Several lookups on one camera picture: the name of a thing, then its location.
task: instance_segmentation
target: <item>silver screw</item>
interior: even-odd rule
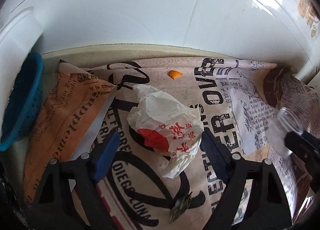
[[[237,154],[237,153],[234,153],[234,154],[232,155],[232,158],[233,158],[234,160],[240,160],[241,156],[240,156],[239,154]]]
[[[53,158],[53,159],[50,160],[50,164],[51,164],[51,165],[54,165],[54,164],[56,164],[56,163],[57,163],[57,159]]]
[[[83,154],[81,155],[81,159],[86,160],[86,159],[89,158],[89,156],[90,156],[89,153],[83,153]]]
[[[272,161],[270,159],[265,159],[264,162],[265,162],[265,164],[268,164],[268,165],[272,164]]]

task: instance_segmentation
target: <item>blue colander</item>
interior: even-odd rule
[[[0,151],[30,133],[42,104],[43,59],[31,53],[22,64],[4,112]]]

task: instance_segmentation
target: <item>newspaper print fabric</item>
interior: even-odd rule
[[[292,78],[290,67],[233,58],[175,57],[127,61],[86,70],[119,84],[94,144],[101,143],[113,128],[120,134],[118,152],[98,188],[111,216],[124,229],[202,229],[225,188],[201,146],[178,177],[160,176],[170,157],[144,146],[144,139],[127,123],[129,111],[138,105],[132,92],[135,84],[152,85],[182,104],[199,109],[204,127],[231,152],[240,152],[255,161],[269,157],[280,175],[293,216],[298,193],[293,164],[290,158],[283,159],[272,151],[265,131],[268,119],[281,106],[301,111],[302,107],[296,109],[298,103],[292,101],[297,94],[308,103],[303,108],[312,110],[301,116],[306,123],[311,122],[308,128],[314,133],[318,100],[314,90]],[[173,80],[168,76],[171,70],[183,75]],[[250,188],[248,180],[234,223],[244,216]],[[190,207],[169,223],[175,201],[191,191]]]

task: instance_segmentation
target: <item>clear plastic container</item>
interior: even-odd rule
[[[289,132],[296,132],[298,135],[302,135],[304,129],[298,118],[287,108],[281,108],[276,117],[270,119],[269,129],[266,131],[268,142],[275,150],[275,152],[282,156],[289,156],[290,151],[284,145],[284,139]]]

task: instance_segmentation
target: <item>crumpled plastic bag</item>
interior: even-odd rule
[[[128,123],[142,135],[144,144],[171,159],[162,176],[178,176],[196,156],[204,130],[199,109],[186,107],[168,93],[150,85],[133,86],[139,105],[128,115]]]

